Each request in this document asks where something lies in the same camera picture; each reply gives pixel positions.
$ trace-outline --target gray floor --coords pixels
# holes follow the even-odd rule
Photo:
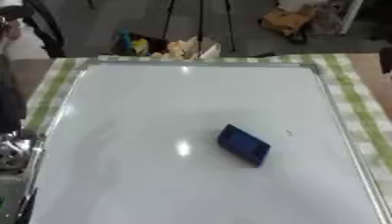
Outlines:
[[[160,37],[170,0],[46,0],[66,37],[66,52],[71,57],[107,53],[114,31],[128,29]],[[169,40],[189,39],[197,33],[198,0],[176,0]],[[224,0],[205,1],[205,32],[222,44],[222,56],[248,57],[267,52],[286,53],[372,53],[388,44],[370,41],[369,24],[355,23],[342,37],[313,38],[307,45],[292,45],[271,31],[261,29],[257,19],[273,8],[272,0],[232,0],[237,52],[230,52]]]

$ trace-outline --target tripod leg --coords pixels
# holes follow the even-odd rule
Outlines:
[[[200,11],[199,11],[199,31],[198,31],[198,42],[199,42],[199,58],[201,56],[201,43],[203,42],[203,24],[204,24],[204,0],[199,0]]]
[[[232,23],[232,19],[231,19],[231,3],[230,3],[230,0],[225,0],[225,2],[226,2],[227,22],[228,22],[228,29],[230,31],[232,52],[235,52],[235,37],[233,34],[233,23]]]
[[[87,0],[87,2],[88,2],[88,6],[90,7],[90,9],[94,10],[95,6],[94,6],[94,3],[93,3],[93,0]]]
[[[171,0],[169,4],[169,8],[167,8],[167,18],[166,18],[166,23],[164,24],[164,33],[162,34],[162,39],[166,39],[166,33],[167,30],[169,29],[170,20],[172,19],[172,13],[173,13],[175,3],[176,0]]]

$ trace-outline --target blue eraser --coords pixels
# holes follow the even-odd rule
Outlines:
[[[269,144],[231,124],[219,134],[218,144],[255,166],[260,166],[270,151]]]

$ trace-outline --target white object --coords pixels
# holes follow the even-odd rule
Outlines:
[[[319,84],[306,67],[91,66],[48,133],[31,224],[380,223]],[[262,167],[218,147],[228,123],[272,146]]]
[[[21,0],[0,0],[0,8],[12,5],[22,5]],[[19,19],[21,36],[16,40],[2,38],[0,40],[0,54],[5,54],[10,60],[49,59],[42,49],[44,43],[34,30]]]
[[[343,26],[340,34],[346,34],[348,32],[358,12],[360,11],[362,4],[363,0],[353,0],[353,2],[350,4],[346,15],[343,17]]]

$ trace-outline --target green checkered tablecloth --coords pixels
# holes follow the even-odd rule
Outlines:
[[[88,59],[57,59],[28,102],[24,126],[45,132],[65,99],[78,67]],[[151,60],[150,58],[101,57],[100,60]],[[351,137],[373,173],[384,199],[392,208],[392,125],[370,94],[345,54],[305,54],[265,59],[212,59],[211,62],[306,62],[317,64],[325,76]]]

